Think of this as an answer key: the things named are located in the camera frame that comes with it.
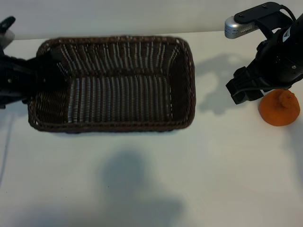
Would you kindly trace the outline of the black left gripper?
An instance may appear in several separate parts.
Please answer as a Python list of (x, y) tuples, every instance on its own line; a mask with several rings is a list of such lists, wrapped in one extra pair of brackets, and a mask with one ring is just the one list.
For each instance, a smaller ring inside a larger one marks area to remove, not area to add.
[(69, 78), (69, 70), (62, 62), (62, 56), (48, 47), (39, 50), (36, 57), (24, 60), (3, 53), (0, 54), (0, 108), (22, 101), (26, 102), (38, 92), (38, 72), (60, 79)]

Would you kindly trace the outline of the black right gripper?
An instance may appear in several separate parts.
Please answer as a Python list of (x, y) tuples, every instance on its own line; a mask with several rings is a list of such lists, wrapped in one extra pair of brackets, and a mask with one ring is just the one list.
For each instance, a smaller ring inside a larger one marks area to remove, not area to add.
[(235, 104), (241, 104), (262, 98), (261, 89), (289, 88), (302, 74), (303, 20), (299, 18), (260, 44), (255, 59), (226, 88)]

